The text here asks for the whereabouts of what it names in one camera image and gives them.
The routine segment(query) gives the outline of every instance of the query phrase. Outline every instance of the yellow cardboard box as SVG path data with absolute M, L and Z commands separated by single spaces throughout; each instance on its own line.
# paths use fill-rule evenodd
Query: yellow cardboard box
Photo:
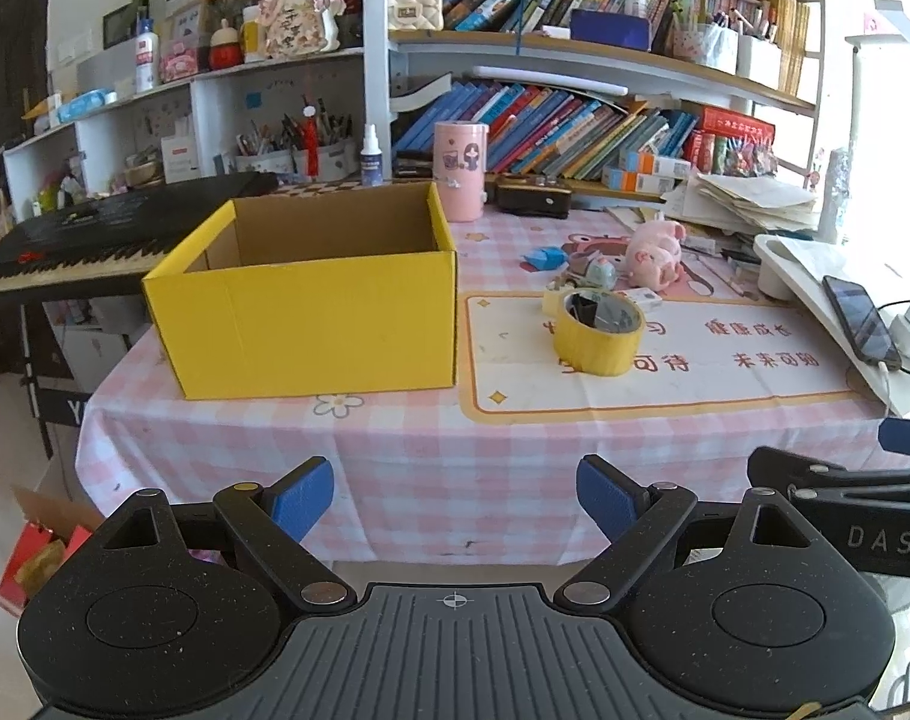
M 435 185 L 231 200 L 143 286 L 189 400 L 455 383 L 456 253 Z

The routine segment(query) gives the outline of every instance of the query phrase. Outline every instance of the white handbag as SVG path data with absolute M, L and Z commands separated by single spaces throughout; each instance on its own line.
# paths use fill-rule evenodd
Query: white handbag
M 389 29 L 441 29 L 442 0 L 389 0 Z

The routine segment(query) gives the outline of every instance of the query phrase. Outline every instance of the pink cup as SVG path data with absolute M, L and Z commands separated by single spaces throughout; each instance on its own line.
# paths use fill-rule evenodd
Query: pink cup
M 436 122 L 434 176 L 449 221 L 474 221 L 485 208 L 489 126 Z

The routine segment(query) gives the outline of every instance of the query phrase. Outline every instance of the phone screen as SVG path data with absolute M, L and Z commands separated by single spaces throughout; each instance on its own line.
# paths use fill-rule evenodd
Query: phone screen
M 865 362 L 885 362 L 894 370 L 901 368 L 899 351 L 865 288 L 833 276 L 826 276 L 822 284 L 857 357 Z

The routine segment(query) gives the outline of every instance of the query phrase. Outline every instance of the pink checkered tablecloth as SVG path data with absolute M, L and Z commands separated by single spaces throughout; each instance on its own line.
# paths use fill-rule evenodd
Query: pink checkered tablecloth
M 626 230 L 610 215 L 566 221 L 491 210 L 453 225 L 460 289 L 541 290 L 520 266 L 535 247 L 598 245 Z M 718 260 L 689 258 L 693 288 L 738 298 Z M 773 445 L 852 469 L 903 464 L 876 442 L 881 404 L 836 400 L 751 412 L 553 424 L 482 424 L 457 389 L 188 402 L 151 331 L 88 404 L 77 472 L 110 512 L 135 490 L 210 500 L 242 480 L 269 485 L 313 455 L 332 462 L 335 500 L 305 539 L 322 560 L 558 563 L 607 542 L 575 497 L 575 466 L 597 453 L 641 484 L 671 480 L 703 499 L 738 500 L 745 461 Z

